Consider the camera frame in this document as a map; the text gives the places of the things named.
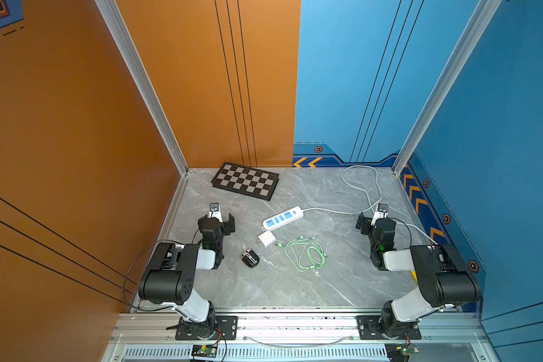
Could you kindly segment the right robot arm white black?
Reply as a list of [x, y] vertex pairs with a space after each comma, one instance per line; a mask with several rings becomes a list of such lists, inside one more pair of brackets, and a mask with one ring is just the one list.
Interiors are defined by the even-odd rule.
[[417, 287], [403, 297], [384, 304], [378, 333], [389, 339], [405, 337], [425, 316], [446, 307], [463, 306], [481, 300], [481, 285], [449, 244], [413, 245], [395, 249], [396, 221], [390, 217], [360, 214], [356, 228], [370, 242], [370, 260], [380, 271], [414, 272]]

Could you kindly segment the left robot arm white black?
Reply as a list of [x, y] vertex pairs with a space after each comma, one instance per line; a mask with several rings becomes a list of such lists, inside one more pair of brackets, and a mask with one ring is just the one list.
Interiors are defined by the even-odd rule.
[[194, 287], [198, 270], [216, 270], [224, 259], [223, 239], [235, 232], [235, 217], [222, 221], [217, 213], [198, 221], [199, 244], [160, 241], [143, 273], [138, 295], [141, 300], [172, 309], [180, 314], [177, 324], [168, 327], [179, 340], [212, 339], [223, 335], [214, 304]]

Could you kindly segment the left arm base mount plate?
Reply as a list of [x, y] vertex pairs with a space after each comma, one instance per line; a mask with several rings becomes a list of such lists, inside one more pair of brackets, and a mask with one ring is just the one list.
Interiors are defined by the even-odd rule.
[[221, 333], [226, 341], [230, 341], [236, 340], [237, 332], [237, 316], [215, 315], [201, 323], [180, 318], [175, 339], [178, 341], [217, 340]]

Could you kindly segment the white USB charger adapter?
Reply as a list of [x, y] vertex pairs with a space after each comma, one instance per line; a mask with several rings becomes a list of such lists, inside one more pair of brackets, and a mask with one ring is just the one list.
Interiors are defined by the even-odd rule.
[[269, 230], [263, 232], [258, 236], [259, 241], [263, 244], [264, 247], [269, 247], [276, 242], [276, 237]]

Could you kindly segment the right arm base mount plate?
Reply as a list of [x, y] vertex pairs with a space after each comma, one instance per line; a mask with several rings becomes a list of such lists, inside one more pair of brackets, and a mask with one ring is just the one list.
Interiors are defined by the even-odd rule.
[[395, 319], [382, 321], [380, 316], [359, 315], [357, 329], [362, 340], [369, 339], [410, 339], [420, 340], [422, 334], [415, 322], [404, 323]]

